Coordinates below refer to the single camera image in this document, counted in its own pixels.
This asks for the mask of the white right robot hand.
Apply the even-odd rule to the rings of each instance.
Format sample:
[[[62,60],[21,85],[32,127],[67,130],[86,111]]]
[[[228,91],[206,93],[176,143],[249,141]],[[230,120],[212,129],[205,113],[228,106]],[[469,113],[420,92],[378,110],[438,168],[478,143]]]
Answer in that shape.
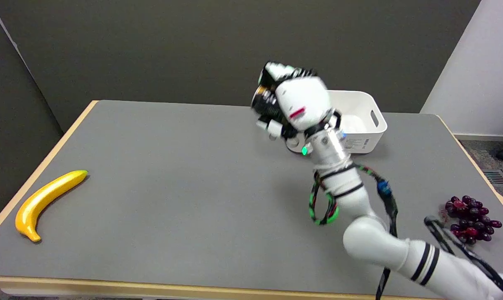
[[[331,104],[318,72],[277,61],[263,66],[250,108],[257,125],[273,138],[286,141],[299,133],[309,137],[326,129],[340,129],[342,114]]]

